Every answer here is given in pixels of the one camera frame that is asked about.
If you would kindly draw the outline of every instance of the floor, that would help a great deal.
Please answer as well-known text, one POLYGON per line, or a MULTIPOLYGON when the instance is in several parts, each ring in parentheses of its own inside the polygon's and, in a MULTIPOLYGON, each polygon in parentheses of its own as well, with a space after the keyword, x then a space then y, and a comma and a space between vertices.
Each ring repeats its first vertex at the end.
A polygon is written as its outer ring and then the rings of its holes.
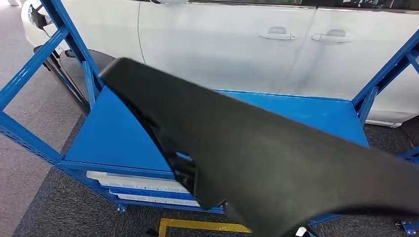
MULTIPOLYGON (((20 22, 20 8, 0 5, 0 87, 32 55, 20 22)), ((99 68, 110 62, 103 55, 93 56, 99 68)), ((82 84, 80 67, 63 58, 70 76, 82 84)), ((84 117, 51 74, 41 67, 5 110, 55 149, 65 152, 84 117)), ((370 144, 399 154, 419 145, 419 118, 398 129, 365 126, 370 144)), ((229 222, 218 214, 129 206, 121 214, 116 207, 87 188, 50 168, 8 139, 0 137, 0 237, 8 236, 140 236, 156 228, 162 217, 229 222)), ((325 237, 402 237, 392 218, 345 216, 323 223, 316 229, 325 237)), ((193 231, 169 228, 168 235, 250 236, 250 234, 193 231)))

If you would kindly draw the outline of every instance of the blue plastic panel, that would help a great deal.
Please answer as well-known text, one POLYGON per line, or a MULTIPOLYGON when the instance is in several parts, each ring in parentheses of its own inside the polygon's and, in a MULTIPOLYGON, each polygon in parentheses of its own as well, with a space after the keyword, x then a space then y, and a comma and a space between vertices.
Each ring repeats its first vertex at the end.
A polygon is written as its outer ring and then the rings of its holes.
MULTIPOLYGON (((368 146, 350 101, 236 91, 222 93, 368 146)), ((106 87, 100 93, 65 160, 170 171, 136 118, 106 87)))

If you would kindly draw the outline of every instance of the yellow floor marking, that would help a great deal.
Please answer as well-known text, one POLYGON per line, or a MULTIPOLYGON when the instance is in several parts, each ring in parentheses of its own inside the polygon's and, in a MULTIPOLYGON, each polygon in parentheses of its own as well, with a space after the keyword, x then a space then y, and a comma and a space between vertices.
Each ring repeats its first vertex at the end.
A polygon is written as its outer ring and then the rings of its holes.
POLYGON ((160 220, 160 227, 159 227, 160 237, 166 237, 167 227, 179 227, 179 228, 210 230, 210 231, 231 231, 231 232, 251 233, 251 230, 239 224, 206 222, 206 221, 188 221, 188 220, 162 218, 160 220))

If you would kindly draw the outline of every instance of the blue metal beam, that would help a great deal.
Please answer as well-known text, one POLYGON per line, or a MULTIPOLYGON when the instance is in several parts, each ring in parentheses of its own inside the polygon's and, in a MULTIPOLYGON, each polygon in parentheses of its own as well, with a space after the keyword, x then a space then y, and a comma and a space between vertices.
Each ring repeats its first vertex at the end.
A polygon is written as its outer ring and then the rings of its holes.
POLYGON ((112 165, 104 165, 104 164, 82 163, 82 162, 76 162, 76 161, 68 161, 68 160, 65 160, 65 158, 59 163, 59 166, 65 167, 68 169, 91 170, 91 171, 108 172, 108 173, 115 173, 115 174, 136 175, 136 176, 145 176, 145 177, 164 178, 164 179, 174 180, 173 173, 169 171, 138 169, 138 168, 112 166, 112 165))
POLYGON ((92 74, 89 64, 86 61, 82 62, 82 68, 84 71, 84 82, 86 83, 86 91, 87 91, 87 96, 89 98, 90 109, 93 109, 93 105, 96 102, 95 93, 94 93, 93 74, 92 74))
POLYGON ((4 110, 20 89, 28 82, 46 58, 55 50, 59 43, 68 35, 65 27, 60 27, 54 35, 37 51, 0 92, 0 110, 4 110))
POLYGON ((358 109, 360 107, 360 103, 362 103, 367 94, 375 86, 379 87, 378 93, 380 93, 410 64, 406 55, 415 47, 419 47, 419 30, 413 34, 373 79, 353 98, 352 102, 355 108, 358 109))
POLYGON ((378 94, 378 86, 375 86, 370 93, 367 94, 364 98, 364 102, 361 105, 361 108, 358 111, 359 121, 361 122, 362 126, 365 124, 367 120, 368 114, 370 113, 371 107, 373 106, 374 100, 378 94))
POLYGON ((407 151, 398 157, 400 158, 412 158, 412 157, 419 157, 419 147, 413 148, 410 151, 407 151))
POLYGON ((407 58, 409 59, 412 66, 419 73, 419 52, 417 50, 412 50, 410 51, 410 53, 407 54, 407 58))
POLYGON ((0 112, 0 134, 48 163, 57 164, 61 160, 61 155, 56 150, 4 112, 0 112))

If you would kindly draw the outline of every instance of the car body panel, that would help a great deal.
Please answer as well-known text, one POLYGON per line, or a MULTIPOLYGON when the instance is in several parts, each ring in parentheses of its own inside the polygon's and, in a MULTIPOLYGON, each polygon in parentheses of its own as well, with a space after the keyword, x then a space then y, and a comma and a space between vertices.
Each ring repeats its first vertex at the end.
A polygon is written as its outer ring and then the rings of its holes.
MULTIPOLYGON (((418 28, 419 14, 319 8, 280 92, 352 99, 418 28), (334 39, 352 40, 313 40, 331 30, 334 39)), ((401 123, 419 115, 418 91, 419 76, 409 66, 378 95, 369 122, 401 123)))
POLYGON ((314 14, 315 7, 142 2, 139 34, 150 66, 210 88, 275 93, 314 14))

